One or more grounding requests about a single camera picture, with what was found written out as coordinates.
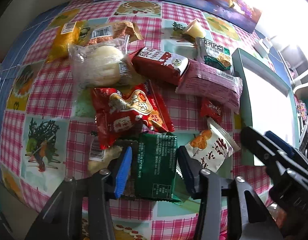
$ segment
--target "tablecloth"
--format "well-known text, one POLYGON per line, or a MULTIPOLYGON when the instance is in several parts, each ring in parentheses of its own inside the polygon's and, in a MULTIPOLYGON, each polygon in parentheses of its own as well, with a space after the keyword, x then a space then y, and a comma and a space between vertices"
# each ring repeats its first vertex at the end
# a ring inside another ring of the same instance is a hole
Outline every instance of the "tablecloth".
MULTIPOLYGON (((253 49, 253 44, 259 40, 255 32, 249 34, 239 27, 218 19, 215 16, 195 8, 157 0, 72 0, 69 4, 54 9, 54 15, 79 8, 79 12, 70 21, 90 20, 96 23, 106 23, 118 20, 128 20, 138 25, 144 40, 132 42, 128 50, 134 51, 144 46, 161 49, 193 58, 193 44, 175 36, 173 24, 186 26, 192 20, 198 19, 206 30, 206 38, 229 48, 231 53, 240 47, 264 62, 275 71, 268 58, 261 58, 253 49), (138 7, 132 12, 121 10, 123 4, 131 3, 138 7), (148 4, 155 5, 159 10, 144 10, 148 4)), ((0 130, 0 169, 2 179, 7 188, 26 205, 40 211, 64 176, 81 179, 88 176, 87 161, 93 131, 96 130, 90 104, 89 94, 78 97, 73 94, 73 78, 69 60, 59 60, 45 63, 57 28, 48 24, 52 17, 38 16, 36 22, 26 31, 40 26, 36 39, 30 43, 22 40, 22 35, 16 41, 15 47, 25 47, 25 57, 18 62, 9 60, 8 54, 3 62, 3 74, 0 91, 0 104, 5 109, 0 130), (14 79, 30 71, 33 75, 27 91, 15 91, 14 79), (49 165, 44 172, 39 171, 33 160, 31 165, 25 163, 24 156, 33 133, 39 130, 54 129, 56 136, 55 149, 49 157, 49 165)), ((200 99, 194 96, 177 95, 173 89, 161 90, 168 108, 176 133, 198 133, 206 128, 206 123, 199 116, 200 99)), ((224 111, 221 126, 229 132, 240 145, 240 115, 230 110, 224 111)), ((269 203, 268 190, 270 179, 264 167, 243 166, 240 164, 240 152, 236 152, 228 161, 227 169, 230 177, 243 176, 250 183, 261 199, 269 203)), ((176 191, 182 194, 182 179, 177 177, 176 191)), ((182 206, 168 202, 148 200, 131 201, 126 199, 110 202, 114 224, 131 227, 147 239, 192 239, 194 235, 199 202, 188 199, 182 206)), ((83 205, 86 215, 87 201, 83 205)), ((226 229, 227 208, 222 203, 222 230, 226 229)))

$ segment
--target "wrapped bread bun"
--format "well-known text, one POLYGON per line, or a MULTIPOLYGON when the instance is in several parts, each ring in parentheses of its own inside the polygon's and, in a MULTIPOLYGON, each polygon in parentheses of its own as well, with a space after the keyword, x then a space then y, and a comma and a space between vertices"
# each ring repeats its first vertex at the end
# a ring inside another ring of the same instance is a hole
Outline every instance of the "wrapped bread bun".
POLYGON ((101 46, 88 55, 87 79, 95 87, 107 87, 120 79, 119 63, 123 53, 113 46, 101 46))

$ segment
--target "small red package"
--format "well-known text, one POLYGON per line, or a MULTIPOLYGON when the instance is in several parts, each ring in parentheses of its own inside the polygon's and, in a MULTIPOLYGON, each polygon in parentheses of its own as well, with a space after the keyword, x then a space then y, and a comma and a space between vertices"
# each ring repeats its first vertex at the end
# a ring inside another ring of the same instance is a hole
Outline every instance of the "small red package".
POLYGON ((211 117, 220 124, 223 117, 223 105, 215 101, 210 101, 207 98, 202 98, 201 117, 204 116, 211 117))
POLYGON ((155 132, 174 131, 164 101, 149 80, 135 86, 125 95, 115 88, 94 88, 92 101, 101 150, 112 146, 137 122, 143 122, 155 132))

